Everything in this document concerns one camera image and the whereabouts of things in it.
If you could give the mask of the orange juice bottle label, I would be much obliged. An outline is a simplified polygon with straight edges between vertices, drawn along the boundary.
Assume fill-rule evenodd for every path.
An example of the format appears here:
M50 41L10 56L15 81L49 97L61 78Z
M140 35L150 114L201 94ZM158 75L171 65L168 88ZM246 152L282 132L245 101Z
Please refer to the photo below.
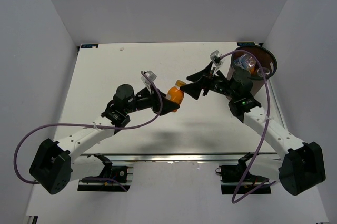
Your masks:
M180 87L183 87L185 85L185 82L177 80L175 85L168 90L166 98L180 105L184 99L184 92L180 90Z

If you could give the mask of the blue label water bottle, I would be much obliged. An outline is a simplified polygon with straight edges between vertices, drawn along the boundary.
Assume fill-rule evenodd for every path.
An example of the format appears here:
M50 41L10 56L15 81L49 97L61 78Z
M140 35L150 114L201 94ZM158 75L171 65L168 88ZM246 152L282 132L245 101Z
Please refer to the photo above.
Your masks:
M234 60L234 65L246 70L248 67L255 67L256 60L253 56L245 53Z

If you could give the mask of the orange juice bottle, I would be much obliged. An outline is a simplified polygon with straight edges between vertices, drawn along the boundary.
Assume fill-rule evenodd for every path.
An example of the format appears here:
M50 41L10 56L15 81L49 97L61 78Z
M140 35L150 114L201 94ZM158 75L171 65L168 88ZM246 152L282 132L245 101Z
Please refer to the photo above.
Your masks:
M255 72L255 67L248 67L246 70L250 73L251 76L253 76Z

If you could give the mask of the clear plastic bottle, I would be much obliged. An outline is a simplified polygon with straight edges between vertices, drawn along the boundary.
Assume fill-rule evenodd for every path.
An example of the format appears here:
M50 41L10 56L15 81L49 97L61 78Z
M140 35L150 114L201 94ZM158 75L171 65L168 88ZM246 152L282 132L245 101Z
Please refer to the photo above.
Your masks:
M256 74L259 77L265 76L267 78L271 74L271 71L266 67L262 67L257 69Z

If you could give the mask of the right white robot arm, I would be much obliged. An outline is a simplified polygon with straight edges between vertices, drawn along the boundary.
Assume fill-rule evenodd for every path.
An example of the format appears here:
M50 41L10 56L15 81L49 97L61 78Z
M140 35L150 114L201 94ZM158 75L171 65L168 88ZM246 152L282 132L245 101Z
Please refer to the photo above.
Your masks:
M228 96L234 117L253 129L278 154L277 160L258 154L246 154L238 160L236 174L244 181L255 176L279 182L291 195L326 180L323 152L316 142L306 143L271 119L251 94L253 82L248 71L235 70L230 79L216 71L212 63L187 77L181 90L194 99L209 91Z

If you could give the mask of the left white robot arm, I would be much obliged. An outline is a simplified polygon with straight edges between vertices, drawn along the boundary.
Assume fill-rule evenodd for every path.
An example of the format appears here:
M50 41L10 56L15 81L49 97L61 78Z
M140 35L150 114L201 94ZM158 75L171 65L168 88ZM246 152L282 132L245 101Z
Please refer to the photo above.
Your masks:
M116 89L106 109L90 125L56 141L44 140L34 157L29 173L49 194L57 194L73 180L88 182L119 182L112 162L102 154L83 153L101 141L116 135L130 122L130 113L152 109L166 115L180 105L153 87L138 93L129 84Z

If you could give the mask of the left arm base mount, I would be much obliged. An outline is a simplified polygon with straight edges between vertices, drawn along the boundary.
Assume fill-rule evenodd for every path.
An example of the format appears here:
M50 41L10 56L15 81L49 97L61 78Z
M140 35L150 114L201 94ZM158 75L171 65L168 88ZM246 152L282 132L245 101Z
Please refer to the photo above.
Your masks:
M89 155L87 159L93 158L103 167L97 175L86 175L79 180L77 190L85 192L128 192L133 180L134 167L126 163L113 163L102 154Z

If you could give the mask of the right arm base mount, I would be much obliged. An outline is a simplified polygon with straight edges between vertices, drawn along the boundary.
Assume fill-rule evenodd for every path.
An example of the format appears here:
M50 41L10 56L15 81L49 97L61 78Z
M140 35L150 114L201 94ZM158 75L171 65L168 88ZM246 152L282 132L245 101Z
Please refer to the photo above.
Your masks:
M220 161L219 166L215 169L215 174L220 177L222 195L232 195L234 193L252 157L252 153L242 156L225 155L224 159ZM248 193L250 190L258 187L264 180L266 180L265 177L248 173L240 185L237 194L242 196Z

